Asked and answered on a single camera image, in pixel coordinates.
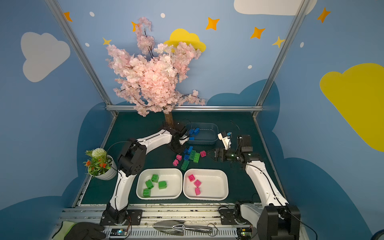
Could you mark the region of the long light green lego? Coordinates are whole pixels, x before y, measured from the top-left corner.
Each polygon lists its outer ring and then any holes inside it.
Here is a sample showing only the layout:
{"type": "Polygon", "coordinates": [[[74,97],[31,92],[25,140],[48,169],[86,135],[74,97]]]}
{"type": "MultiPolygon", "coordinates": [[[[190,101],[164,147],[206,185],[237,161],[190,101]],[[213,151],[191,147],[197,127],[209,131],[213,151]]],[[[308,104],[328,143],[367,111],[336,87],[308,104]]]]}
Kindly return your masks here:
{"type": "Polygon", "coordinates": [[[198,163],[199,160],[200,160],[200,153],[196,153],[195,156],[194,156],[193,162],[194,163],[198,163]]]}

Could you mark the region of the dark green lego plate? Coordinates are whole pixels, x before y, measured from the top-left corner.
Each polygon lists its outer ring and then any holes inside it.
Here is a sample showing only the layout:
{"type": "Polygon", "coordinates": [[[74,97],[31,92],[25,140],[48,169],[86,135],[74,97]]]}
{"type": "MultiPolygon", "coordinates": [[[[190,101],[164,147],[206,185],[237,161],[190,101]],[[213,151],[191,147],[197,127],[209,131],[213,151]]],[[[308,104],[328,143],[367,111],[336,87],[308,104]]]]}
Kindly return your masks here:
{"type": "Polygon", "coordinates": [[[190,153],[190,156],[189,156],[189,160],[190,161],[193,161],[195,159],[195,156],[196,156],[196,151],[195,150],[192,150],[191,153],[190,153]]]}

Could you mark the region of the long dark green lego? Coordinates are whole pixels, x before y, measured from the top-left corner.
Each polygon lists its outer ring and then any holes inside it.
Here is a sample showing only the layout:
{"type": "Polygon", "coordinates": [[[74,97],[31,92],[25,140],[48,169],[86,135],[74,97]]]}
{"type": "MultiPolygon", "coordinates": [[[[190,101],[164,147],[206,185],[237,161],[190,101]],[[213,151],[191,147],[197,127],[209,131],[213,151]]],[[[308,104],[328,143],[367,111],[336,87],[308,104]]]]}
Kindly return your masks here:
{"type": "Polygon", "coordinates": [[[184,160],[182,163],[182,166],[181,166],[181,170],[186,171],[188,169],[189,163],[190,163],[190,161],[184,160]]]}

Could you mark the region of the green lego brick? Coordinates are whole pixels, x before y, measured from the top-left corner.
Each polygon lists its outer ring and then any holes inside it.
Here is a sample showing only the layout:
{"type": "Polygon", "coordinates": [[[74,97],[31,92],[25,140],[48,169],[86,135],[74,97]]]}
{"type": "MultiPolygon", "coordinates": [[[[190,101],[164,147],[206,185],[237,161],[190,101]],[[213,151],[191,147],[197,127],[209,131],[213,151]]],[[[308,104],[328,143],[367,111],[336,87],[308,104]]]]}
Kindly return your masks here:
{"type": "Polygon", "coordinates": [[[158,187],[160,190],[166,189],[167,188],[167,182],[166,181],[160,181],[158,182],[158,187]]]}
{"type": "Polygon", "coordinates": [[[153,182],[152,182],[152,180],[147,180],[146,182],[145,182],[145,184],[146,184],[146,187],[148,188],[148,189],[152,189],[152,188],[154,188],[154,184],[153,184],[153,182]]]}
{"type": "Polygon", "coordinates": [[[144,198],[150,198],[151,197],[151,189],[149,189],[149,188],[143,189],[143,197],[144,198]]]}
{"type": "Polygon", "coordinates": [[[153,174],[151,177],[151,181],[153,183],[158,183],[159,182],[159,175],[158,174],[153,174]]]}

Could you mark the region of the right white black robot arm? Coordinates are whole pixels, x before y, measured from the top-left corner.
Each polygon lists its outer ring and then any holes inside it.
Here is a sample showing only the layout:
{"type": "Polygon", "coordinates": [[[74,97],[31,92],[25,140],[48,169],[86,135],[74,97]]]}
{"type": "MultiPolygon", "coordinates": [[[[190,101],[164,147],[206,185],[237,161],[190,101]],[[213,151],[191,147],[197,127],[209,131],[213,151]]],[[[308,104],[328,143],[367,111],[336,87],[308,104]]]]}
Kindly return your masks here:
{"type": "Polygon", "coordinates": [[[218,139],[224,146],[215,149],[215,160],[242,164],[261,200],[260,206],[237,202],[232,217],[220,211],[223,220],[229,224],[251,225],[256,228],[260,240],[298,240],[301,213],[296,206],[288,203],[272,181],[260,155],[253,151],[251,137],[238,136],[235,149],[231,148],[231,133],[219,133],[218,139]]]}

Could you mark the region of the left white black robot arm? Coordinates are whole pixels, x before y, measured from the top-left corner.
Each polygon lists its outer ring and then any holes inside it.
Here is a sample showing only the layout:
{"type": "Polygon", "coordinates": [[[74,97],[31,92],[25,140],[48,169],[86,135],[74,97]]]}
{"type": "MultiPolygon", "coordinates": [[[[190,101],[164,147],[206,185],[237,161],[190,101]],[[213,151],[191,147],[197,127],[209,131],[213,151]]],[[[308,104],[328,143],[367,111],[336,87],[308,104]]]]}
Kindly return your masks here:
{"type": "Polygon", "coordinates": [[[123,225],[128,220],[129,194],[135,177],[144,168],[146,155],[149,152],[167,145],[178,154],[188,140],[187,127],[177,123],[173,127],[163,127],[159,132],[148,137],[126,141],[118,157],[118,178],[114,193],[103,212],[100,224],[123,225]]]}

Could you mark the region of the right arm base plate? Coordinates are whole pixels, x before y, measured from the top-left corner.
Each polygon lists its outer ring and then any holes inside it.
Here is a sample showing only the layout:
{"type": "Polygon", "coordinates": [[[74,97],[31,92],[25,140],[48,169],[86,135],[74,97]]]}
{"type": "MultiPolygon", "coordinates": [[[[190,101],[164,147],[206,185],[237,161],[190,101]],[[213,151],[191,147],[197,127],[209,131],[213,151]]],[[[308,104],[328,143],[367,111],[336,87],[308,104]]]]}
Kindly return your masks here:
{"type": "Polygon", "coordinates": [[[252,225],[251,222],[242,218],[240,215],[235,215],[234,209],[220,208],[218,212],[220,214],[221,225],[252,225]]]}

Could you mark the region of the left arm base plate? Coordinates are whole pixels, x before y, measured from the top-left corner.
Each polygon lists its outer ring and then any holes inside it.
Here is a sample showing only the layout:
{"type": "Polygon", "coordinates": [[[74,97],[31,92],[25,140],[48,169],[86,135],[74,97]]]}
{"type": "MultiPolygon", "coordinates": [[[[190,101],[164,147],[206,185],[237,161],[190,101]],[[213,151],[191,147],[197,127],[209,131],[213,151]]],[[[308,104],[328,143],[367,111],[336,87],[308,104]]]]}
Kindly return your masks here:
{"type": "Polygon", "coordinates": [[[105,210],[100,220],[101,226],[139,226],[142,219],[142,210],[105,210]]]}

